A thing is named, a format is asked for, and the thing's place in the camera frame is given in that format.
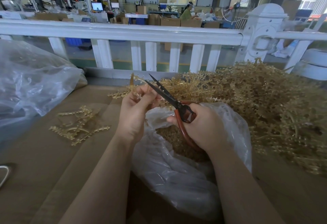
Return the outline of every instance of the red scissors handle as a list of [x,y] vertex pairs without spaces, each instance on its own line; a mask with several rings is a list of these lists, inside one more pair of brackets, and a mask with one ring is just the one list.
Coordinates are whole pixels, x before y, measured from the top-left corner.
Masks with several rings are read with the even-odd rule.
[[[192,101],[181,101],[181,104],[183,105],[190,105],[191,103],[195,103],[195,102],[192,102]],[[198,151],[198,152],[201,152],[203,151],[195,142],[194,140],[188,135],[186,129],[185,129],[185,126],[183,124],[183,121],[182,121],[182,118],[180,116],[180,113],[179,113],[179,110],[174,110],[175,112],[175,116],[176,116],[176,119],[177,119],[177,124],[178,124],[178,127],[181,131],[181,134],[182,136],[184,137],[184,139],[186,140],[186,143],[192,147],[195,151]],[[191,123],[195,118],[196,118],[196,114],[195,113],[190,113],[190,112],[186,112],[184,114],[184,119],[187,120],[186,123]]]

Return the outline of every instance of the scissors blade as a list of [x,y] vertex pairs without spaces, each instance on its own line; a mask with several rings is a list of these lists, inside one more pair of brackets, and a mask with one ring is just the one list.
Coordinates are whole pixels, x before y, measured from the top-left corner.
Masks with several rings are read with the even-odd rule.
[[159,88],[155,87],[153,84],[149,83],[147,80],[145,80],[149,86],[151,86],[152,89],[154,89],[159,95],[161,95],[167,102],[169,102],[172,106],[177,108],[177,101],[172,98],[171,96],[167,95],[165,92],[160,90]]
[[166,90],[166,88],[165,88],[162,84],[159,83],[158,80],[156,80],[156,79],[155,79],[155,78],[154,78],[150,73],[149,73],[149,75],[151,76],[151,78],[153,79],[153,81],[156,82],[156,84],[159,86],[159,88],[160,88],[163,92],[166,93],[166,95],[170,96],[171,98],[174,98],[174,97],[169,93],[169,91]]

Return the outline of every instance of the white screen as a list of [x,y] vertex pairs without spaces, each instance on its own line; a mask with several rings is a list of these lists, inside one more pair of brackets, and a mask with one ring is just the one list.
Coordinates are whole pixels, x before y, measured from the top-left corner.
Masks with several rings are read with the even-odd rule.
[[91,3],[92,4],[92,9],[97,11],[97,10],[103,10],[102,8],[102,3]]
[[119,3],[111,3],[112,8],[119,8]]

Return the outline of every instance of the gray floor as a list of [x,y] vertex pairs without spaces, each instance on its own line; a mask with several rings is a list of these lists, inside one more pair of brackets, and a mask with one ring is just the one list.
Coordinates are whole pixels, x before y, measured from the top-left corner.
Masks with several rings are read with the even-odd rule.
[[[44,37],[25,37],[25,41],[44,49],[48,52],[53,52],[50,42],[47,38]],[[64,41],[67,53],[71,59],[94,59],[93,51],[84,51],[80,50],[77,47],[68,46]],[[112,52],[113,60],[122,60],[122,61],[132,61],[132,54],[130,48],[130,41],[114,41],[110,40],[110,48]],[[211,45],[206,45],[203,54],[202,65],[206,65]],[[230,66],[233,65],[235,60],[235,55],[237,53],[238,47],[235,47],[234,50],[230,46],[223,46],[221,49],[218,66]],[[180,54],[180,64],[190,64],[192,54],[192,47],[184,46],[183,51]],[[164,44],[160,44],[160,49],[158,51],[158,62],[169,63],[170,52],[165,51]],[[142,62],[145,62],[145,43],[141,42],[141,57]],[[264,59],[265,62],[277,62],[285,63],[287,59],[277,58],[272,55],[267,55]]]

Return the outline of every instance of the person's left arm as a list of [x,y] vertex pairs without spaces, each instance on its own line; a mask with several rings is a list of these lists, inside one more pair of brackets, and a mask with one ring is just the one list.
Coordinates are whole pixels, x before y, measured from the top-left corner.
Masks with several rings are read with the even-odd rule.
[[125,223],[131,158],[143,136],[145,113],[161,97],[147,85],[122,102],[117,131],[85,185],[60,220],[65,223]]

